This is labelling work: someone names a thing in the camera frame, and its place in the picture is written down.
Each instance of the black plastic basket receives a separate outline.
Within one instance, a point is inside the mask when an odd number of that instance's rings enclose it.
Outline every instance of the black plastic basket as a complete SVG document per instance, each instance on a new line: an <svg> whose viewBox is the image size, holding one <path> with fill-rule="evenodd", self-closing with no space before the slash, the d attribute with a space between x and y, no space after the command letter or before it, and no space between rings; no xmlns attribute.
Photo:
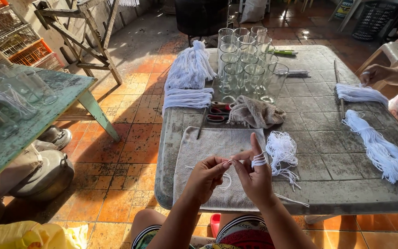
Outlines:
<svg viewBox="0 0 398 249"><path fill-rule="evenodd" d="M366 2L362 14L352 32L352 37L360 41L374 40L390 20L397 3L386 1Z"/></svg>

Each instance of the gray stone table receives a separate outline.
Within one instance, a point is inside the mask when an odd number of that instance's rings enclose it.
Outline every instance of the gray stone table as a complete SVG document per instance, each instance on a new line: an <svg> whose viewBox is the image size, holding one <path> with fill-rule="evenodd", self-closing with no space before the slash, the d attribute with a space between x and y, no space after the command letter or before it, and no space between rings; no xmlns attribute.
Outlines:
<svg viewBox="0 0 398 249"><path fill-rule="evenodd" d="M297 143L299 164L294 167L301 190L293 192L285 178L273 177L274 191L309 208L284 201L293 215L398 212L398 183L381 179L365 154L362 138L341 123L340 101L335 95L334 60L338 61L340 81L357 84L358 78L325 46L287 46L298 51L295 57L279 57L290 69L309 70L312 77L287 78L277 106L287 112L281 126L265 130L288 132ZM210 63L217 68L216 50L210 50ZM377 102L345 103L345 110L365 114L364 119L398 145L395 118ZM165 111L159 146L154 194L160 205L171 209L173 175L182 134L188 126L199 127L204 109L169 108ZM242 125L204 124L204 127L245 128Z"/></svg>

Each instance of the concrete wall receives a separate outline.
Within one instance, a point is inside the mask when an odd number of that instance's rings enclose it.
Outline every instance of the concrete wall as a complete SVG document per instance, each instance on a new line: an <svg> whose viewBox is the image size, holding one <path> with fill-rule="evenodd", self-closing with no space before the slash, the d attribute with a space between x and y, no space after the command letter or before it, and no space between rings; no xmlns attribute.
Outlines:
<svg viewBox="0 0 398 249"><path fill-rule="evenodd" d="M18 11L20 15L24 17L26 21L31 23L32 27L38 32L38 34L41 37L44 38L44 41L53 50L53 52L56 52L59 55L61 61L63 61L66 65L68 64L59 50L60 47L63 47L64 50L67 52L67 54L70 56L70 58L72 60L75 60L70 50L67 48L67 46L64 45L64 41L61 35L53 29L46 30L41 25L36 15L33 13L35 7L32 4L33 2L32 0L9 0L9 2L13 4L13 7ZM139 0L139 2L140 2L139 6L135 8L125 7L119 4L118 12L114 20L113 33L124 27L124 25L127 25L131 23L133 20L137 19L137 17L143 14L153 3L152 0ZM52 7L55 9L69 9L69 6L67 5L67 2L65 0L58 0L57 2L52 4ZM91 8L90 11L91 14L93 15L93 18L95 19L97 28L102 37L105 33L104 25L102 23L103 22L107 23L108 14L110 12L108 0L106 0L103 4L99 4ZM121 20L120 14L122 14L124 23ZM66 24L68 18L59 18L59 20L61 21L62 24ZM83 19L75 20L73 28L74 35L82 38L82 34L84 32L84 24L85 21ZM87 34L89 34L92 44L96 46L96 43L94 42L88 27L87 27Z"/></svg>

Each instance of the person's hand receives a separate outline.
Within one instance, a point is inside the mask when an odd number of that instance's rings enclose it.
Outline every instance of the person's hand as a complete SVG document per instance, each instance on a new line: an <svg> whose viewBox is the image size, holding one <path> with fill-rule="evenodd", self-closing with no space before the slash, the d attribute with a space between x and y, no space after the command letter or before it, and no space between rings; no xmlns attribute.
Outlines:
<svg viewBox="0 0 398 249"><path fill-rule="evenodd" d="M391 76L393 70L382 65L370 65L359 76L360 82L365 85L374 84Z"/></svg>
<svg viewBox="0 0 398 249"><path fill-rule="evenodd" d="M265 208L274 206L278 198L273 192L271 167L264 164L254 166L254 170L251 169L253 157L260 154L262 154L262 148L260 148L256 134L251 133L251 150L230 156L230 162L234 165L248 198L262 212Z"/></svg>
<svg viewBox="0 0 398 249"><path fill-rule="evenodd" d="M182 196L202 205L210 199L213 190L223 183L222 175L229 169L228 159L209 156L196 164Z"/></svg>

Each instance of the green painted table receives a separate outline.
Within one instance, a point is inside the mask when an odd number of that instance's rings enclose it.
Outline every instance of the green painted table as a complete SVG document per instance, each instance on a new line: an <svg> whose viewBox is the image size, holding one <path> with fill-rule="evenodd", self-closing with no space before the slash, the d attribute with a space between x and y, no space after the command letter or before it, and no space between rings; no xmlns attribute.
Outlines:
<svg viewBox="0 0 398 249"><path fill-rule="evenodd" d="M29 120L20 121L18 123L19 131L15 135L6 139L0 137L0 173L75 101L79 101L105 131L114 140L119 141L118 133L88 90L97 81L96 78L16 64L11 69L15 73L27 69L36 71L55 91L58 99L50 105L43 105L39 102L32 103L38 109L37 115Z"/></svg>

